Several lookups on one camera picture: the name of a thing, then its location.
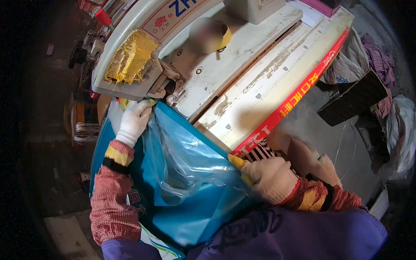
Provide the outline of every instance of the red checkered sleeve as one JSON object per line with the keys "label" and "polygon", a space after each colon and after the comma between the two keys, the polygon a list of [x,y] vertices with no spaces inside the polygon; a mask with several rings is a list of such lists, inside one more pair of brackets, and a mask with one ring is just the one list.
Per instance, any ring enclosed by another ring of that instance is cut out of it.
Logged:
{"label": "red checkered sleeve", "polygon": [[[127,166],[133,160],[134,150],[112,140],[106,157]],[[137,210],[126,204],[132,182],[124,174],[102,166],[95,176],[95,191],[91,198],[91,231],[95,242],[101,244],[110,239],[140,241],[141,228]]]}
{"label": "red checkered sleeve", "polygon": [[282,206],[293,210],[321,211],[324,203],[328,203],[324,210],[331,212],[362,206],[359,197],[342,190],[338,185],[334,186],[332,194],[328,195],[327,188],[320,181],[308,181],[305,178],[299,178],[299,181],[296,191],[283,202]]}

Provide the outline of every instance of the red knob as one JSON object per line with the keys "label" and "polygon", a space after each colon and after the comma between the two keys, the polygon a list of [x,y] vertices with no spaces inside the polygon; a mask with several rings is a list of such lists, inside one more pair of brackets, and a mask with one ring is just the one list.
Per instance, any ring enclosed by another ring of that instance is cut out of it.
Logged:
{"label": "red knob", "polygon": [[96,12],[95,17],[97,17],[97,20],[104,26],[109,26],[112,23],[111,18],[108,16],[106,11],[104,11],[104,9],[100,9]]}

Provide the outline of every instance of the white work glove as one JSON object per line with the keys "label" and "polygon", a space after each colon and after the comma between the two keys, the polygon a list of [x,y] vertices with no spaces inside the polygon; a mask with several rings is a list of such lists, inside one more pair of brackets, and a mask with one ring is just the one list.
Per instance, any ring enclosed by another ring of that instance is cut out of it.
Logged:
{"label": "white work glove", "polygon": [[290,169],[290,162],[272,157],[245,163],[241,173],[255,183],[253,191],[273,205],[282,203],[296,188],[298,178]]}
{"label": "white work glove", "polygon": [[137,139],[146,129],[151,112],[152,108],[148,100],[142,100],[139,103],[132,101],[121,118],[116,140],[133,148]]}

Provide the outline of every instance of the purple shirt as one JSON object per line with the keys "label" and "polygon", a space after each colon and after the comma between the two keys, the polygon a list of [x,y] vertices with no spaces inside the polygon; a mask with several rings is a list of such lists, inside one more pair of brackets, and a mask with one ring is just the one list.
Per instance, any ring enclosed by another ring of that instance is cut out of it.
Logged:
{"label": "purple shirt", "polygon": [[[275,206],[225,226],[185,259],[370,259],[386,237],[365,207],[333,213]],[[106,260],[160,259],[157,249],[137,241],[108,240],[101,248]]]}

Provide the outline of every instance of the red ruler strip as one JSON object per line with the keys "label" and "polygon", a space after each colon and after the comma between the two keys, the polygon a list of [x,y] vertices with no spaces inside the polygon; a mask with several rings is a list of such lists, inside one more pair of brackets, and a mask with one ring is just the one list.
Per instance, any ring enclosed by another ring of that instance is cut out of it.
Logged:
{"label": "red ruler strip", "polygon": [[349,27],[345,29],[338,38],[327,55],[312,70],[312,72],[302,81],[302,83],[289,95],[289,97],[261,123],[254,132],[252,132],[237,148],[232,151],[232,155],[244,157],[251,152],[268,134],[273,130],[280,121],[299,103],[305,94],[311,89],[318,79],[325,73],[331,65],[334,58],[338,55],[348,34]]}

